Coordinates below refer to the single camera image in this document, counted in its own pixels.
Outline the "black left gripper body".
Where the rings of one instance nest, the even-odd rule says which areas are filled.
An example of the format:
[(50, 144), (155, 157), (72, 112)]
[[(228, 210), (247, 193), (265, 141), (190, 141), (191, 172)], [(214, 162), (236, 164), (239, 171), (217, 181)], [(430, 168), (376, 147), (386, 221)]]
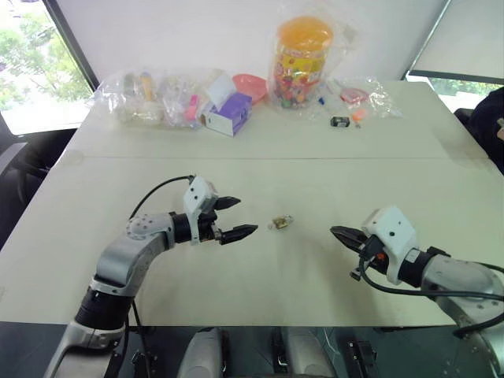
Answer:
[(216, 197), (205, 200), (202, 204), (202, 211), (198, 215), (198, 240), (200, 242), (221, 240), (222, 231), (216, 226), (219, 201), (219, 197)]

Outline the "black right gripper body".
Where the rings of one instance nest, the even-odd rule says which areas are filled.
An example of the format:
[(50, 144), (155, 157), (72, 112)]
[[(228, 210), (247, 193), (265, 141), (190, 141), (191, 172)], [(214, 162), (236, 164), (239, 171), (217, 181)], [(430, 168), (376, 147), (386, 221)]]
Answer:
[(361, 272), (365, 272), (367, 268), (375, 269), (383, 275), (387, 273), (389, 259), (384, 252), (384, 244), (377, 236), (371, 235), (368, 237), (366, 242), (361, 245), (361, 253), (358, 255), (363, 260), (363, 269), (357, 267), (351, 271), (350, 276), (353, 279), (359, 281), (361, 279)]

